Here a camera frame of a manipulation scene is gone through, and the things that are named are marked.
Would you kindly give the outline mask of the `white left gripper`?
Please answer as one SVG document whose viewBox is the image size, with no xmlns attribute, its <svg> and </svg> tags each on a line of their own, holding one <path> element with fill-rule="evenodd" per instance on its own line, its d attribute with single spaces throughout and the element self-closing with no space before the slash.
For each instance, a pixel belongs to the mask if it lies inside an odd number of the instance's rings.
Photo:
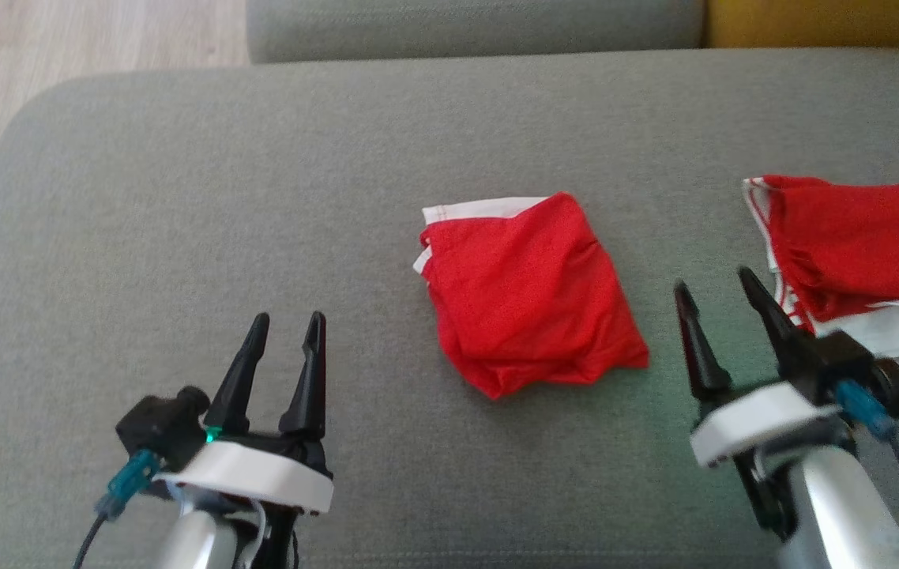
<svg viewBox="0 0 899 569">
<path fill-rule="evenodd" d="M 245 435 L 252 384 L 268 341 L 269 314 L 257 314 L 219 389 L 204 415 L 183 440 L 182 464 L 165 464 L 153 477 L 153 494 L 175 501 L 185 514 L 208 509 L 213 514 L 282 507 L 296 514 L 327 514 L 333 503 L 333 479 L 295 460 L 226 442 L 222 435 Z M 313 312 L 303 340 L 303 367 L 280 432 L 319 440 L 325 436 L 327 321 Z"/>
</svg>

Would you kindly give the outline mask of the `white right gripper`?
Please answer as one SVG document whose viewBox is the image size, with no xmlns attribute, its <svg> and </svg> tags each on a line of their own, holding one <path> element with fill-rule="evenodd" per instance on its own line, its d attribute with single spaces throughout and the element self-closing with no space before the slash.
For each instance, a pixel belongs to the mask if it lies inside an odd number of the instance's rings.
<svg viewBox="0 0 899 569">
<path fill-rule="evenodd" d="M 803 331 L 752 269 L 739 266 L 737 274 L 765 327 L 778 374 L 796 377 L 803 363 Z M 691 395 L 699 402 L 720 402 L 730 394 L 732 380 L 718 363 L 684 281 L 676 282 L 674 299 Z M 755 451 L 757 464 L 773 469 L 822 447 L 853 450 L 853 432 L 837 405 L 815 406 L 788 382 L 778 382 L 709 412 L 692 431 L 690 447 L 699 467 L 713 468 Z"/>
</svg>

